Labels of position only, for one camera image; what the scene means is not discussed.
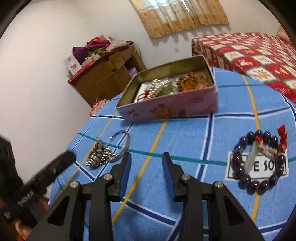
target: pink pillow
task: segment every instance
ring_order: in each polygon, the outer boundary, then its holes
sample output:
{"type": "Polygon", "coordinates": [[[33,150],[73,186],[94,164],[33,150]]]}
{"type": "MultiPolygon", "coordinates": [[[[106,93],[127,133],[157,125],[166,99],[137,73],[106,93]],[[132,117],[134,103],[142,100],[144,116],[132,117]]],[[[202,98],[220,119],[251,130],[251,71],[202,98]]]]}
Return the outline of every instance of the pink pillow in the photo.
{"type": "Polygon", "coordinates": [[[287,33],[285,32],[285,30],[280,30],[279,34],[278,34],[279,38],[281,40],[287,41],[292,43],[292,41],[290,40],[289,36],[287,35],[287,33]]]}

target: pile of clothes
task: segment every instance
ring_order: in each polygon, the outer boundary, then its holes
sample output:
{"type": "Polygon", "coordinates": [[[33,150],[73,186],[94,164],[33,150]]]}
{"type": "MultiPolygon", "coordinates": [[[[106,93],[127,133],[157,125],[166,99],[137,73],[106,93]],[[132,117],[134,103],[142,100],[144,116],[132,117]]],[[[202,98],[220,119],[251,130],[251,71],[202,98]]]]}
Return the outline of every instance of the pile of clothes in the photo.
{"type": "Polygon", "coordinates": [[[73,55],[83,67],[90,61],[95,61],[100,58],[100,55],[111,52],[113,49],[126,45],[123,40],[107,39],[105,36],[95,37],[89,42],[86,42],[85,47],[74,47],[73,55]]]}

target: blue tablecloth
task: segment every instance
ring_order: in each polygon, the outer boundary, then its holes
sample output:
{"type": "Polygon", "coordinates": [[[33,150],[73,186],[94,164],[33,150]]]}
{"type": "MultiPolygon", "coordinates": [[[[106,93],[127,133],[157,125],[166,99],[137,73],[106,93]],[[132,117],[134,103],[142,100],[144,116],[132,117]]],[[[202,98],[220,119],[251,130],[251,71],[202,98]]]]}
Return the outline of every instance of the blue tablecloth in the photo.
{"type": "MultiPolygon", "coordinates": [[[[295,205],[296,182],[296,112],[295,106],[280,93],[234,72],[213,69],[219,87],[219,111],[192,118],[155,120],[146,123],[127,123],[115,111],[117,96],[90,118],[68,146],[77,154],[77,161],[65,170],[58,181],[67,186],[77,180],[81,184],[93,182],[108,173],[114,164],[96,170],[85,165],[85,156],[101,134],[103,141],[120,129],[131,136],[132,166],[126,195],[130,198],[119,212],[122,203],[111,203],[115,240],[175,240],[179,230],[181,203],[173,203],[165,185],[161,158],[163,152],[173,156],[173,162],[181,165],[185,173],[206,183],[223,181],[250,216],[266,241],[272,240],[295,205]],[[249,131],[256,130],[255,100],[260,128],[277,134],[277,128],[285,124],[288,133],[289,175],[281,177],[278,184],[262,196],[248,195],[237,186],[237,181],[226,179],[226,163],[229,151],[249,131]],[[137,151],[156,153],[156,157],[137,151]]],[[[60,194],[57,180],[50,194],[50,203],[60,194]]],[[[88,240],[89,208],[86,211],[84,240],[88,240]]],[[[206,212],[204,212],[204,239],[208,238],[206,212]]]]}

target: dark purple bead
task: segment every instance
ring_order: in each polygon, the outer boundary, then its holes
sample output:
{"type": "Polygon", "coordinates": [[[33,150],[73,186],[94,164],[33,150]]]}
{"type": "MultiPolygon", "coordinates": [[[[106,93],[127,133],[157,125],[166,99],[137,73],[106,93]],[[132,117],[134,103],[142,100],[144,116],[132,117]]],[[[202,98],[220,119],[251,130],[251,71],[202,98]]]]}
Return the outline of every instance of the dark purple bead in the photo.
{"type": "Polygon", "coordinates": [[[233,158],[232,158],[232,161],[231,161],[231,164],[232,164],[232,168],[234,168],[235,166],[238,166],[242,163],[242,156],[240,153],[236,153],[233,158]]]}
{"type": "Polygon", "coordinates": [[[239,144],[241,144],[245,149],[247,147],[247,145],[248,145],[247,137],[241,137],[240,140],[239,140],[239,144]]]}
{"type": "Polygon", "coordinates": [[[235,178],[240,178],[244,174],[244,167],[242,165],[235,166],[233,173],[235,178]]]}
{"type": "Polygon", "coordinates": [[[285,161],[286,161],[286,158],[283,155],[280,155],[276,160],[276,164],[282,166],[285,163],[285,161]]]}
{"type": "Polygon", "coordinates": [[[278,143],[279,143],[279,139],[276,136],[273,136],[269,141],[269,146],[271,148],[277,149],[279,145],[278,143]]]}
{"type": "Polygon", "coordinates": [[[281,177],[281,176],[283,175],[283,173],[284,173],[284,168],[283,168],[283,166],[278,165],[278,166],[276,167],[276,170],[274,171],[274,173],[275,173],[278,177],[281,177]]]}
{"type": "Polygon", "coordinates": [[[247,192],[249,194],[254,194],[255,192],[258,191],[259,185],[260,183],[257,180],[252,181],[247,187],[247,192]]]}
{"type": "Polygon", "coordinates": [[[244,147],[241,144],[237,144],[233,149],[234,154],[236,154],[237,152],[242,153],[243,151],[244,147]]]}
{"type": "Polygon", "coordinates": [[[263,143],[268,144],[270,139],[271,139],[270,132],[269,131],[264,132],[264,134],[263,134],[263,143]]]}
{"type": "Polygon", "coordinates": [[[243,175],[239,180],[239,188],[245,189],[251,182],[251,177],[248,174],[243,175]]]}
{"type": "Polygon", "coordinates": [[[266,192],[269,188],[269,180],[264,180],[263,182],[260,183],[259,185],[259,194],[263,194],[266,192]]]}
{"type": "Polygon", "coordinates": [[[253,144],[253,141],[255,140],[255,134],[254,134],[254,132],[249,132],[248,134],[247,134],[247,139],[248,139],[248,144],[249,145],[252,145],[253,144]]]}
{"type": "Polygon", "coordinates": [[[257,130],[257,131],[255,132],[255,136],[258,136],[258,137],[263,138],[263,132],[262,132],[262,130],[257,130]]]}
{"type": "Polygon", "coordinates": [[[269,178],[269,184],[271,187],[274,187],[277,184],[277,181],[279,180],[279,178],[277,177],[277,175],[273,174],[270,178],[269,178]]]}

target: blue gripper pad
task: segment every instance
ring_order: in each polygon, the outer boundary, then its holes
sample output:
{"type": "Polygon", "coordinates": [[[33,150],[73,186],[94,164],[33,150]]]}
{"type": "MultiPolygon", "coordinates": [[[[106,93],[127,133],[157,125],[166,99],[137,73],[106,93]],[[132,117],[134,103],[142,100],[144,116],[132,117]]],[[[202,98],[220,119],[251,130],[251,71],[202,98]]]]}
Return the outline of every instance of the blue gripper pad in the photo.
{"type": "Polygon", "coordinates": [[[123,198],[123,196],[126,194],[126,187],[128,185],[128,177],[131,170],[131,154],[128,153],[126,158],[126,164],[124,166],[124,170],[121,176],[120,180],[120,187],[119,187],[119,197],[123,198]]]}
{"type": "Polygon", "coordinates": [[[167,160],[166,154],[163,153],[162,163],[163,163],[163,173],[165,176],[165,183],[168,189],[169,195],[172,197],[172,200],[175,199],[175,185],[173,182],[173,177],[170,172],[170,168],[168,166],[168,161],[172,162],[171,160],[167,160]]]}

